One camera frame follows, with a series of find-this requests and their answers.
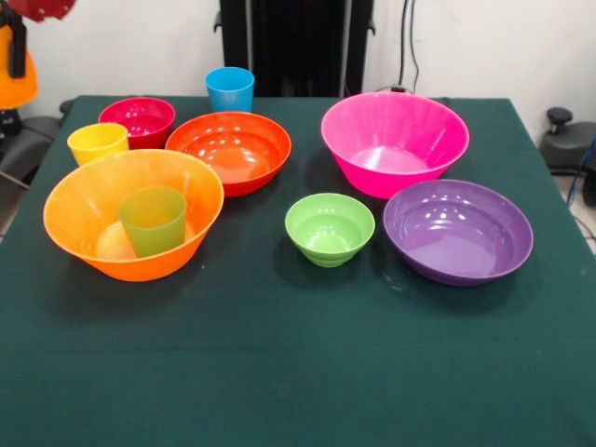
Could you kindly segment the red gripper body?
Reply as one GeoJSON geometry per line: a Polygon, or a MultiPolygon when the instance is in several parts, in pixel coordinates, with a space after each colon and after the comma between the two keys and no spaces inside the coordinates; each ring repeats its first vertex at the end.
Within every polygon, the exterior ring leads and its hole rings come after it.
{"type": "Polygon", "coordinates": [[[8,6],[28,20],[62,20],[75,5],[75,0],[7,0],[8,6]]]}

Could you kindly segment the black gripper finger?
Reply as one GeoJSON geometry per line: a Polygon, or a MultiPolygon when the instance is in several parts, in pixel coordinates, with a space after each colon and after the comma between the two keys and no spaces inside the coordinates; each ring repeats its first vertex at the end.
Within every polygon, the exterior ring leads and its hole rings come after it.
{"type": "Polygon", "coordinates": [[[8,75],[11,78],[23,78],[26,75],[27,29],[22,16],[15,11],[7,12],[7,25],[12,31],[8,44],[8,75]]]}

